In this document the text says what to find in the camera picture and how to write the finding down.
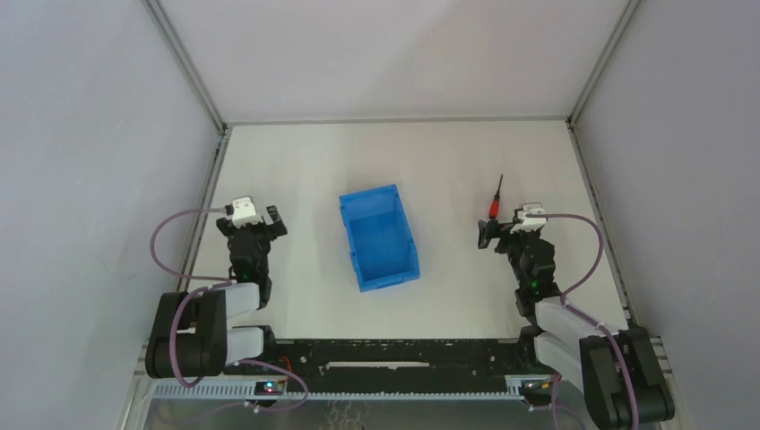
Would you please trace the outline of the red handled screwdriver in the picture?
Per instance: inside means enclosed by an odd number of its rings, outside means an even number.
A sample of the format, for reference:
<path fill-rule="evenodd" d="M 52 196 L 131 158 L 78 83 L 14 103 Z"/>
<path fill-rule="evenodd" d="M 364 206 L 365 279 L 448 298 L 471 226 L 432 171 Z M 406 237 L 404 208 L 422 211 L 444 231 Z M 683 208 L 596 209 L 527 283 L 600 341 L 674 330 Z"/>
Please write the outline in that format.
<path fill-rule="evenodd" d="M 497 217 L 498 217 L 499 209 L 500 209 L 500 193 L 501 193 L 501 186 L 502 186 L 502 183 L 503 183 L 503 178 L 504 178 L 504 175 L 501 175 L 499 177 L 497 189 L 496 189 L 496 191 L 494 193 L 492 202 L 491 202 L 491 204 L 489 206 L 489 209 L 488 209 L 488 219 L 489 220 L 496 220 Z"/>

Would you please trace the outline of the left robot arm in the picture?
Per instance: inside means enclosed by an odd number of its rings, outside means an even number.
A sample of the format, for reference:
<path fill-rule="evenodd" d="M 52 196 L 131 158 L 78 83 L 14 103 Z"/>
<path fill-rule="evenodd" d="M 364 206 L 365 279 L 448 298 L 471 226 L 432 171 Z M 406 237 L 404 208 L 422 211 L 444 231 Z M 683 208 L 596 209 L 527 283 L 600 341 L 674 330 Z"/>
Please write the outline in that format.
<path fill-rule="evenodd" d="M 261 356 L 274 340 L 269 326 L 232 327 L 229 320 L 264 309 L 270 301 L 269 253 L 288 230 L 275 206 L 263 220 L 242 199 L 216 209 L 216 226 L 227 240 L 229 271 L 212 285 L 160 297 L 145 355 L 153 379 L 174 378 L 186 388 L 243 359 Z"/>

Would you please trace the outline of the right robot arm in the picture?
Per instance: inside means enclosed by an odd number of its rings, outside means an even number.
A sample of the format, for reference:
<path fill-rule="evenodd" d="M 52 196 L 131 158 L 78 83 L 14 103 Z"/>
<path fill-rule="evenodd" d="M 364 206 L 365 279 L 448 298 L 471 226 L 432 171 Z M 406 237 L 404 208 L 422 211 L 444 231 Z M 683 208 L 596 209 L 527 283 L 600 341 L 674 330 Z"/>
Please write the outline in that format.
<path fill-rule="evenodd" d="M 599 429 L 637 429 L 674 418 L 676 404 L 649 332 L 607 325 L 573 305 L 554 280 L 554 246 L 531 221 L 481 220 L 478 247 L 496 240 L 496 253 L 506 255 L 535 358 L 582 392 Z"/>

